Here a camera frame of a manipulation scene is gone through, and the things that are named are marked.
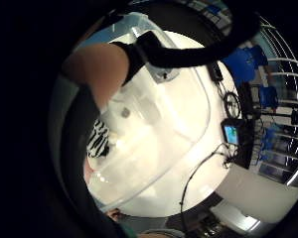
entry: black glove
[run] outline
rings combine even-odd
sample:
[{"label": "black glove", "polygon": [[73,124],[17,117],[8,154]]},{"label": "black glove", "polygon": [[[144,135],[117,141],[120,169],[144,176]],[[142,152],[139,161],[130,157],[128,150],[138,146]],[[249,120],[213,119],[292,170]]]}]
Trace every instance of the black glove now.
[{"label": "black glove", "polygon": [[112,44],[121,47],[129,58],[128,74],[122,85],[125,85],[139,71],[139,69],[148,61],[145,49],[149,47],[162,47],[158,38],[153,32],[146,32],[141,35],[133,44],[124,44],[121,42],[112,42]]}]

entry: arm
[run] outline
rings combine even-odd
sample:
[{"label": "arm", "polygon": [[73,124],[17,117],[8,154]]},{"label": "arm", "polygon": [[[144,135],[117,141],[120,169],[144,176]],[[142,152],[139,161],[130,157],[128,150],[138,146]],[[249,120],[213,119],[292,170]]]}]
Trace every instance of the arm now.
[{"label": "arm", "polygon": [[113,44],[95,44],[82,48],[71,54],[62,66],[69,80],[89,86],[99,109],[120,88],[128,69],[127,54]]}]

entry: hand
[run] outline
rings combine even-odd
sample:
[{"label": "hand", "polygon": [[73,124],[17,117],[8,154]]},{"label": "hand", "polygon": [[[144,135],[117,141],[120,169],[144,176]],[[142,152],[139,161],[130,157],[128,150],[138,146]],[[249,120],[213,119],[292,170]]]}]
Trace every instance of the hand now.
[{"label": "hand", "polygon": [[121,42],[112,42],[112,44],[121,47],[126,52],[129,59],[128,74],[122,85],[125,85],[130,81],[139,69],[148,61],[146,47],[162,47],[158,38],[150,31],[141,35],[133,44],[124,44]]},{"label": "hand", "polygon": [[107,211],[106,215],[109,216],[115,222],[118,222],[118,220],[122,217],[122,213],[118,208]]}]

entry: electronic device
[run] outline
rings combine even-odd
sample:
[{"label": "electronic device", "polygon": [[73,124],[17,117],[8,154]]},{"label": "electronic device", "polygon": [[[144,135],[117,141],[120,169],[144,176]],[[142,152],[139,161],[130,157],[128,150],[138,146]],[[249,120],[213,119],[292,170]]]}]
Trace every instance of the electronic device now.
[{"label": "electronic device", "polygon": [[207,64],[207,69],[210,74],[210,78],[214,82],[220,82],[223,80],[223,76],[220,67],[217,62],[211,62]]},{"label": "electronic device", "polygon": [[245,122],[242,119],[225,118],[221,122],[224,139],[229,144],[241,145],[244,141]]}]

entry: blue chair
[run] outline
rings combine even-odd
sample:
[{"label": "blue chair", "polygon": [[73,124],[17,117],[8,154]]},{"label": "blue chair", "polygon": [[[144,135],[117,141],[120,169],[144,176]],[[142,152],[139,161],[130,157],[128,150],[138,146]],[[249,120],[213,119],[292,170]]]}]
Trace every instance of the blue chair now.
[{"label": "blue chair", "polygon": [[263,109],[266,107],[276,109],[278,107],[277,91],[274,86],[264,87],[263,85],[260,85],[258,94],[259,103]]},{"label": "blue chair", "polygon": [[207,10],[208,10],[209,12],[211,12],[213,15],[217,15],[218,12],[221,10],[221,8],[220,8],[220,7],[217,7],[217,6],[215,6],[215,5],[209,5],[209,6],[207,7]]},{"label": "blue chair", "polygon": [[228,57],[223,59],[236,86],[243,82],[254,80],[255,64],[249,50],[237,48]]},{"label": "blue chair", "polygon": [[223,63],[230,71],[236,86],[255,79],[255,71],[260,65],[268,65],[267,57],[261,46],[252,48],[237,48]]},{"label": "blue chair", "polygon": [[256,45],[252,48],[247,48],[247,50],[250,52],[253,58],[255,69],[258,69],[260,65],[268,65],[267,56],[265,55],[261,46]]}]

